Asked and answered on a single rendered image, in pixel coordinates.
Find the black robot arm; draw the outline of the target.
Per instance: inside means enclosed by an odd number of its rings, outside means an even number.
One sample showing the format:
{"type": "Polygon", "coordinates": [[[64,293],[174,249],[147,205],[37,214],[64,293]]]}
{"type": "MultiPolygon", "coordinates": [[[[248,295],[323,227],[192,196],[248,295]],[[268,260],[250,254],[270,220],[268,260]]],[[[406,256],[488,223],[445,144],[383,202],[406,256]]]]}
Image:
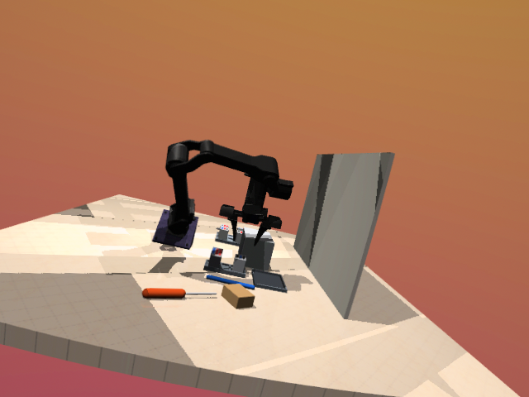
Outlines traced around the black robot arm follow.
{"type": "MultiPolygon", "coordinates": [[[[274,157],[247,155],[209,140],[181,141],[168,147],[165,168],[173,180],[176,203],[169,206],[167,233],[184,238],[189,224],[195,221],[195,198],[188,197],[187,173],[209,162],[244,172],[250,177],[248,193],[265,196],[267,192],[273,198],[290,199],[293,181],[279,178],[278,163],[274,157]],[[200,153],[189,160],[190,151],[200,153]]],[[[261,202],[252,204],[246,200],[241,211],[242,222],[257,225],[260,220],[266,221],[268,209],[262,208],[261,202]]]]}

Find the brown cardboard box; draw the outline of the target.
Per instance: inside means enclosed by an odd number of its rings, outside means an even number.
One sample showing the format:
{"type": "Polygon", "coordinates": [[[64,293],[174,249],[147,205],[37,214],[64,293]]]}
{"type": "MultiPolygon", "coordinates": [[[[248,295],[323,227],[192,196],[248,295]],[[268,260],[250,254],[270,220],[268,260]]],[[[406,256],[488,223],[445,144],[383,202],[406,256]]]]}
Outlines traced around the brown cardboard box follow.
{"type": "Polygon", "coordinates": [[[235,309],[251,308],[255,296],[240,284],[223,285],[222,297],[235,309]]]}

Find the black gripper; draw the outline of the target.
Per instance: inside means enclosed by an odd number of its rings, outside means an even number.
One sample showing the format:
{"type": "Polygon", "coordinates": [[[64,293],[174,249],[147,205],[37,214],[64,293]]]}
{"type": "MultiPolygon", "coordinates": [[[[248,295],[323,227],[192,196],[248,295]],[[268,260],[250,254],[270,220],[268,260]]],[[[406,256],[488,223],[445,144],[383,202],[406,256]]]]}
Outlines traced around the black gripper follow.
{"type": "MultiPolygon", "coordinates": [[[[252,203],[252,204],[257,204],[257,201],[261,202],[261,207],[263,208],[263,206],[264,206],[265,196],[260,196],[260,195],[251,194],[251,193],[247,192],[245,199],[250,200],[250,203],[252,203]]],[[[235,210],[233,206],[223,204],[221,206],[219,215],[223,216],[223,217],[227,217],[227,220],[231,221],[232,232],[233,232],[233,241],[235,241],[235,239],[236,239],[237,218],[238,217],[243,218],[243,216],[241,215],[241,211],[235,210]]],[[[282,226],[282,221],[281,221],[280,217],[276,217],[276,216],[273,216],[273,215],[269,215],[266,218],[266,221],[260,220],[260,222],[262,222],[262,223],[260,224],[259,231],[258,231],[257,236],[255,238],[254,246],[256,246],[256,244],[259,241],[259,239],[262,237],[262,235],[268,229],[271,230],[272,227],[273,228],[277,228],[277,229],[281,229],[281,226],[282,226]]]]}

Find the grey flat panel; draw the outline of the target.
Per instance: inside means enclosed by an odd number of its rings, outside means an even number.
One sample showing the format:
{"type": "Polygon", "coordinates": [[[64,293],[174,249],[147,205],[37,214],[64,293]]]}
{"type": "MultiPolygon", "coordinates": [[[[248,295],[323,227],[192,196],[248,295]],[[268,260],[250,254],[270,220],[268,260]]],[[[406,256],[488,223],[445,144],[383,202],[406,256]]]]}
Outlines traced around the grey flat panel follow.
{"type": "Polygon", "coordinates": [[[394,155],[317,154],[293,248],[343,319],[359,286],[394,155]]]}

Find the orange-handled screwdriver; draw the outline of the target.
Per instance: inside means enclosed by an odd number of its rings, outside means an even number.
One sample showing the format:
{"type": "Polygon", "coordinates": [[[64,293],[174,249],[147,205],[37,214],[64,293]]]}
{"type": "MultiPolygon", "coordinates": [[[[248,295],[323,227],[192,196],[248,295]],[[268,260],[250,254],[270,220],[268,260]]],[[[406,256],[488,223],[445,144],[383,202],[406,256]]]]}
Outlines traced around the orange-handled screwdriver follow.
{"type": "Polygon", "coordinates": [[[142,291],[144,298],[151,299],[179,299],[185,295],[205,295],[217,294],[217,292],[190,292],[186,293],[184,289],[165,289],[165,288],[146,288],[142,291]]]}

